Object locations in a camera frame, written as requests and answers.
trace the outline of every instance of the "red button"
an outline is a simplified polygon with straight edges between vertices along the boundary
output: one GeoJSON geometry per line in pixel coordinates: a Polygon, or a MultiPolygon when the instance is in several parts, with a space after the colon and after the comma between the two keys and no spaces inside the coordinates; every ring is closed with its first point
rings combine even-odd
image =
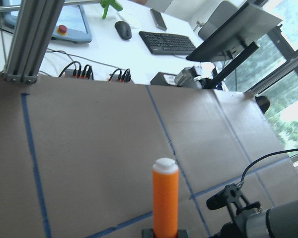
{"type": "Polygon", "coordinates": [[[68,31],[68,28],[65,25],[59,25],[59,32],[65,34],[68,31]]]}

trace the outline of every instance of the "white table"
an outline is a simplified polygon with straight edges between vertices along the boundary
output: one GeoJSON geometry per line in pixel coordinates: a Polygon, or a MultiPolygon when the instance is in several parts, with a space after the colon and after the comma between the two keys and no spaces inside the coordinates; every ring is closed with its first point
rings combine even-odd
{"type": "MultiPolygon", "coordinates": [[[[132,80],[136,84],[149,84],[158,72],[178,74],[184,67],[191,67],[196,62],[179,59],[175,56],[154,56],[147,49],[138,32],[164,32],[156,28],[149,8],[140,4],[128,1],[119,1],[125,12],[132,13],[141,23],[141,29],[132,29],[132,38],[129,41],[122,40],[114,25],[121,20],[118,12],[112,7],[109,8],[106,19],[102,19],[103,8],[100,4],[85,5],[84,10],[91,28],[93,40],[89,44],[75,44],[66,41],[51,41],[49,48],[63,50],[67,53],[83,56],[102,63],[115,65],[121,68],[130,68],[132,80]]],[[[167,25],[167,33],[174,33],[188,36],[191,41],[199,46],[202,42],[197,37],[190,25],[180,19],[163,14],[167,25]]],[[[5,53],[8,56],[12,36],[3,33],[5,53]]],[[[107,80],[114,68],[91,63],[83,59],[75,58],[82,64],[90,64],[96,80],[107,80]]],[[[59,53],[48,53],[45,55],[40,70],[53,76],[58,76],[62,69],[69,63],[67,56],[59,53]]],[[[4,67],[4,57],[0,37],[0,70],[4,67]]]]}

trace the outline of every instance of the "gray chair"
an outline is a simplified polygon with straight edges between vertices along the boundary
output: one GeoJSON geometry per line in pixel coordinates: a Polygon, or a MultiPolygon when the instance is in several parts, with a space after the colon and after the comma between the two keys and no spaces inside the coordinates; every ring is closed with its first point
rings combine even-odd
{"type": "Polygon", "coordinates": [[[236,13],[238,8],[228,1],[222,1],[215,9],[208,21],[199,30],[198,35],[202,40],[206,40],[211,36],[220,26],[223,25],[231,16],[236,13]]]}

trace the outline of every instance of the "emergency stop button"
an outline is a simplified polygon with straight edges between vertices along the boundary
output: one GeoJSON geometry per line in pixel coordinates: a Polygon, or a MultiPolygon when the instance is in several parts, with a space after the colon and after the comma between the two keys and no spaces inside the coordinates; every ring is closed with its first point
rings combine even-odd
{"type": "Polygon", "coordinates": [[[59,25],[59,27],[57,28],[57,32],[60,35],[66,35],[68,32],[68,28],[65,25],[59,25]]]}

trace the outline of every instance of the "white cap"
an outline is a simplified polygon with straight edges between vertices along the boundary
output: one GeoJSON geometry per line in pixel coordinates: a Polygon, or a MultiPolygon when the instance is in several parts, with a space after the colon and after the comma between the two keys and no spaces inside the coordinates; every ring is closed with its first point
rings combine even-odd
{"type": "Polygon", "coordinates": [[[161,158],[156,160],[152,168],[156,172],[165,175],[173,174],[178,171],[178,166],[175,164],[175,161],[170,158],[161,158]]]}

